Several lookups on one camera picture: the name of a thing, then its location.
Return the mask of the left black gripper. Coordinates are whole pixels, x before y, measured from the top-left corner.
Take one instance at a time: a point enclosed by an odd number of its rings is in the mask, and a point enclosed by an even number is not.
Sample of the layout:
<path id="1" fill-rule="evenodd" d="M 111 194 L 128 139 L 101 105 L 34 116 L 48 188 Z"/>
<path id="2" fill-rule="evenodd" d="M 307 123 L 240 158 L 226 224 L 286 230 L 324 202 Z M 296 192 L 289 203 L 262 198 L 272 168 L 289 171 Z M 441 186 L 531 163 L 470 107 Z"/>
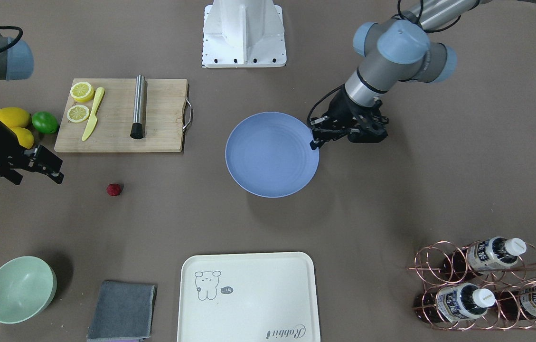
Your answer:
<path id="1" fill-rule="evenodd" d="M 312 150 L 319 150 L 321 144 L 344 137 L 351 143 L 380 143 L 388 137 L 386 125 L 389 118 L 380 112 L 383 103 L 380 97 L 375 97 L 369 107 L 360 106 L 348 97 L 344 87 L 336 87 L 312 106 L 310 115 L 332 94 L 335 97 L 327 111 L 320 117 L 310 117 Z"/>

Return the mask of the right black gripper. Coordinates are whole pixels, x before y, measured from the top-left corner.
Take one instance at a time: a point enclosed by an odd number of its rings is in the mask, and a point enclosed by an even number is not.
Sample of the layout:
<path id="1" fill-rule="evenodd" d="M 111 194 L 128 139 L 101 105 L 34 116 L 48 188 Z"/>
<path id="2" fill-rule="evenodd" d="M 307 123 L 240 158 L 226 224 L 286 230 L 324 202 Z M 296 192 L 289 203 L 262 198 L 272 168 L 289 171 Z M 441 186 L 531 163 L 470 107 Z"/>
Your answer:
<path id="1" fill-rule="evenodd" d="M 19 185 L 22 175 L 16 169 L 22 169 L 42 173 L 56 184 L 62 184 L 62 164 L 63 160 L 43 145 L 37 145 L 34 152 L 21 146 L 14 132 L 0 121 L 0 177 Z"/>

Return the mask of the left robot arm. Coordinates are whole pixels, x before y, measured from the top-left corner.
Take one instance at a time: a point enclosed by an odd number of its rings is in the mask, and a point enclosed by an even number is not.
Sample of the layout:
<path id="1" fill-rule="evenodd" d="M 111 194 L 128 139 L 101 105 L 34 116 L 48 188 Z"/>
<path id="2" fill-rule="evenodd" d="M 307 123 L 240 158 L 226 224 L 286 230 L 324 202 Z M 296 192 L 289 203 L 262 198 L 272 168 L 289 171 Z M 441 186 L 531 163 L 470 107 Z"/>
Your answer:
<path id="1" fill-rule="evenodd" d="M 407 10 L 397 9 L 386 22 L 366 22 L 354 37 L 353 48 L 363 61 L 344 84 L 329 93 L 327 111 L 307 115 L 312 150 L 329 141 L 380 143 L 387 138 L 388 117 L 381 114 L 382 97 L 398 82 L 435 84 L 452 76 L 457 54 L 432 42 L 429 33 L 454 26 L 463 13 L 482 0 L 420 0 Z"/>

